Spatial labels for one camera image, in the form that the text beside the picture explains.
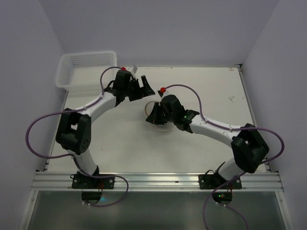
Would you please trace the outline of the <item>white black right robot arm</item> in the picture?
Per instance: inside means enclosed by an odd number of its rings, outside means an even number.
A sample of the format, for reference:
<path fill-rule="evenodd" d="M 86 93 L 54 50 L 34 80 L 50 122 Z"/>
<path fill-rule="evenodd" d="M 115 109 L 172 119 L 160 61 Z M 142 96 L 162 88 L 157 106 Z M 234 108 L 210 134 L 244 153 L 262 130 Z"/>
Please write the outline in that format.
<path fill-rule="evenodd" d="M 225 183 L 241 173 L 254 173 L 269 152 L 269 147 L 254 126 L 246 124 L 247 130 L 239 126 L 222 129 L 209 124 L 208 118 L 202 118 L 200 112 L 187 110 L 174 95 L 162 97 L 155 102 L 146 122 L 162 126 L 173 123 L 179 130 L 191 134 L 203 135 L 228 146 L 233 156 L 223 162 L 214 172 L 217 185 Z"/>

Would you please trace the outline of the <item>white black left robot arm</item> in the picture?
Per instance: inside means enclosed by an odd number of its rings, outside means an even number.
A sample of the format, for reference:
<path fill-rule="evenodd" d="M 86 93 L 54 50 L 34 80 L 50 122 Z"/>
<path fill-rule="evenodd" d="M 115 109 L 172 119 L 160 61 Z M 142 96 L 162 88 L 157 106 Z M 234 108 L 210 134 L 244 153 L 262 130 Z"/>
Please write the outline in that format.
<path fill-rule="evenodd" d="M 95 178 L 98 173 L 89 150 L 94 121 L 126 98 L 136 101 L 155 95 L 146 76 L 142 75 L 141 81 L 142 86 L 131 71 L 120 69 L 113 85 L 103 89 L 95 99 L 75 109 L 65 108 L 61 113 L 56 142 L 73 157 L 81 174 Z"/>

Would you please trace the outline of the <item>white mesh laundry bag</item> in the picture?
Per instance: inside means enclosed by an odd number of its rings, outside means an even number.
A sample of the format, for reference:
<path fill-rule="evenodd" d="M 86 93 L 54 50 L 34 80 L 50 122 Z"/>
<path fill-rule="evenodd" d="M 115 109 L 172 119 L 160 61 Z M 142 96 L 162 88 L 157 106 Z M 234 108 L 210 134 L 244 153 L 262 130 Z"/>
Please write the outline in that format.
<path fill-rule="evenodd" d="M 159 101 L 149 101 L 144 107 L 144 113 L 146 115 L 145 121 L 149 122 L 154 131 L 168 133 L 173 130 L 174 125 L 167 122 L 165 110 Z"/>

